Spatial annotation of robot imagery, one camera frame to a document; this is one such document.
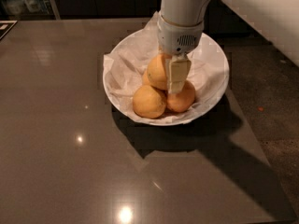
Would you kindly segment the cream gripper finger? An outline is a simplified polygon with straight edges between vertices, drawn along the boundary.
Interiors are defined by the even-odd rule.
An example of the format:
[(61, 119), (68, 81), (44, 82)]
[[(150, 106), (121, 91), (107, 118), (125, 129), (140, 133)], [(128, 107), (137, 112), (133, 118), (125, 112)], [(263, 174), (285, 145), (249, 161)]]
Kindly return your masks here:
[(169, 93), (179, 93), (182, 91), (191, 65), (192, 62), (186, 54), (174, 55), (166, 61), (165, 68)]

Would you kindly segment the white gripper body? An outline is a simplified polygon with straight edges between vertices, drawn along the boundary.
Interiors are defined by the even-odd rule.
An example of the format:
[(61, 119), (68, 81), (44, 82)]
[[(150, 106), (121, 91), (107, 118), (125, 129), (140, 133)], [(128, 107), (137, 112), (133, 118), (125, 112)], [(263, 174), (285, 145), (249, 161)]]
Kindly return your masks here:
[(204, 24), (195, 26), (178, 26), (168, 22), (161, 14), (158, 15), (158, 42), (164, 53), (179, 55), (193, 51), (199, 44)]

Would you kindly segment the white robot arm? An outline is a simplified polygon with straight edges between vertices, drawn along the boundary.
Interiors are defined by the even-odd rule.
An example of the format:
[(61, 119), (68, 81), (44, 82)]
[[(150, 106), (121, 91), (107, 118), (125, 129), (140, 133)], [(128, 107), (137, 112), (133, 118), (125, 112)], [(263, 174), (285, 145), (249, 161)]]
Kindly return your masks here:
[[(191, 63), (187, 54), (199, 44), (211, 0), (162, 0), (158, 40), (166, 63), (167, 88), (182, 91)], [(299, 0), (221, 0), (237, 16), (299, 65)]]

